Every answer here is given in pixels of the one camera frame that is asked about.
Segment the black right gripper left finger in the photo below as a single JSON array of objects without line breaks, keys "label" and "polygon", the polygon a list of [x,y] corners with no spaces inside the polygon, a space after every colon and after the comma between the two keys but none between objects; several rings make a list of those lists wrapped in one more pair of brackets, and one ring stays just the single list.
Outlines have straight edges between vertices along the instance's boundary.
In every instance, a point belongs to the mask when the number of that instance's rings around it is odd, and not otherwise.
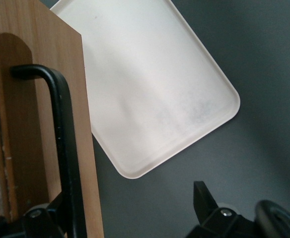
[{"label": "black right gripper left finger", "polygon": [[62,194],[51,203],[35,206],[22,217],[26,238],[64,238],[65,210]]}]

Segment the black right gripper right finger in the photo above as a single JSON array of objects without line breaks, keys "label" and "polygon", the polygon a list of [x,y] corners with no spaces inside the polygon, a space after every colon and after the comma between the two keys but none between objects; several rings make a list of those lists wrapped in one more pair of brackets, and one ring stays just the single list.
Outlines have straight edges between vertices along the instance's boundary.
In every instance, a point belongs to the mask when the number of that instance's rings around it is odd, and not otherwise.
[{"label": "black right gripper right finger", "polygon": [[194,182],[193,205],[199,224],[188,238],[254,238],[255,225],[234,210],[219,207],[203,181]]}]

